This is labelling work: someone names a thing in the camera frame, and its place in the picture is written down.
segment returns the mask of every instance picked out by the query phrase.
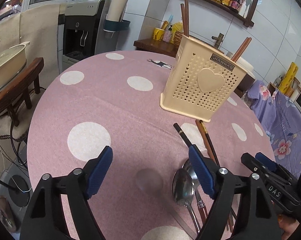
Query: white bottle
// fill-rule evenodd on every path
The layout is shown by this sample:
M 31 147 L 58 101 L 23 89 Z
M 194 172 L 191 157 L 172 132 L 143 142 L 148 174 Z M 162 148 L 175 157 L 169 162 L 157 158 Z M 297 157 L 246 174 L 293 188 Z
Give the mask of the white bottle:
M 249 11 L 249 5 L 247 6 L 247 8 L 246 8 L 246 10 L 245 10 L 245 13 L 244 13 L 244 16 L 243 16 L 244 18 L 247 17 L 248 11 Z
M 240 16 L 244 16 L 245 10 L 246 10 L 246 0 L 243 1 L 242 6 L 240 7 L 238 14 Z

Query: spoon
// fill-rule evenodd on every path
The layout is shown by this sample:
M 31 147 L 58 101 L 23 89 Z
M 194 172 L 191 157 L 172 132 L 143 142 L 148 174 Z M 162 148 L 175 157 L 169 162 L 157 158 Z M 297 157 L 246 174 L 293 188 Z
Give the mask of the spoon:
M 148 195 L 157 197 L 167 209 L 168 213 L 177 221 L 181 228 L 193 239 L 195 240 L 196 233 L 186 224 L 186 222 L 180 217 L 180 215 L 175 211 L 171 204 L 162 195 L 162 189 L 164 186 L 164 181 L 162 176 L 153 169 L 143 169 L 136 173 L 135 183 L 137 187 Z
M 194 198 L 194 184 L 191 176 L 184 169 L 178 169 L 172 180 L 172 195 L 177 204 L 185 206 L 194 222 L 197 233 L 200 232 L 199 222 L 191 203 Z
M 194 171 L 194 168 L 191 165 L 189 159 L 186 160 L 186 162 L 184 163 L 182 168 L 188 172 L 188 174 L 191 176 L 192 181 L 194 183 L 195 197 L 196 197 L 196 200 L 197 200 L 197 207 L 198 207 L 198 211 L 199 211 L 199 214 L 200 214 L 200 217 L 202 219 L 203 226 L 204 226 L 206 218 L 208 217 L 208 213 L 207 213 L 205 203 L 202 200 L 202 198 L 201 198 L 201 196 L 198 192 L 198 189 L 197 189 L 198 186 L 199 186 L 199 180 L 197 178 L 197 175 L 196 175 L 196 173 Z

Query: black round base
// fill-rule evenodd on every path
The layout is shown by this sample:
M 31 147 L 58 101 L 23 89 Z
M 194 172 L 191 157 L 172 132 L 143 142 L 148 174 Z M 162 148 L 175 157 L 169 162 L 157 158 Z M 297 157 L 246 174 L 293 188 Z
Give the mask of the black round base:
M 23 191 L 29 190 L 25 179 L 23 179 L 19 175 L 14 175 L 9 179 L 10 186 L 16 187 L 16 184 L 13 181 L 13 179 L 21 190 L 23 190 Z M 29 202 L 29 199 L 30 199 L 30 193 L 29 192 L 24 193 L 21 190 L 17 189 L 17 191 L 15 191 L 15 190 L 12 190 L 9 188 L 9 196 L 15 205 L 17 205 L 19 207 L 26 207 Z

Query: purple floral cloth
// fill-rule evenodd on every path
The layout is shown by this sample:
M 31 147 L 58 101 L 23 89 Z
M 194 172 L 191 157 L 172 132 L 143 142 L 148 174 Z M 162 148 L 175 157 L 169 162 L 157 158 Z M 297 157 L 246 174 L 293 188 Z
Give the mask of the purple floral cloth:
M 297 178 L 301 172 L 301 113 L 289 97 L 278 89 L 270 95 L 262 81 L 257 80 L 247 96 L 254 99 L 254 111 L 274 151 L 277 163 Z

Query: heart emblem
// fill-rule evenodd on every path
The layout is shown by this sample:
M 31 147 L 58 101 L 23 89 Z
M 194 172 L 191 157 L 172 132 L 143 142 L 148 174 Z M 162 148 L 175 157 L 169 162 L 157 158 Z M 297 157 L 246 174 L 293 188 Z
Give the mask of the heart emblem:
M 215 74 L 209 68 L 203 68 L 197 75 L 198 87 L 203 93 L 209 93 L 225 84 L 223 75 Z

